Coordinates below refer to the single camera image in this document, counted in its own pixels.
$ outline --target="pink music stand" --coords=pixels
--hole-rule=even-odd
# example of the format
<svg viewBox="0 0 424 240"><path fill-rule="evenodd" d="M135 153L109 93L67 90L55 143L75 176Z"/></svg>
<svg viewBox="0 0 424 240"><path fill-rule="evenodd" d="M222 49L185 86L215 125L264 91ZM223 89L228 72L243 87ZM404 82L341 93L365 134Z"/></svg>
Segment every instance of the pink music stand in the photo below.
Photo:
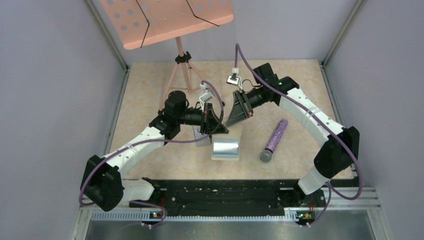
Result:
<svg viewBox="0 0 424 240"><path fill-rule="evenodd" d="M141 48L175 38L178 57L166 86L163 101L170 89L192 90L187 65L201 80L199 70L185 55L181 36L229 23L233 20L230 0L100 0L116 28L123 47ZM178 65L181 64L186 88L171 88Z"/></svg>

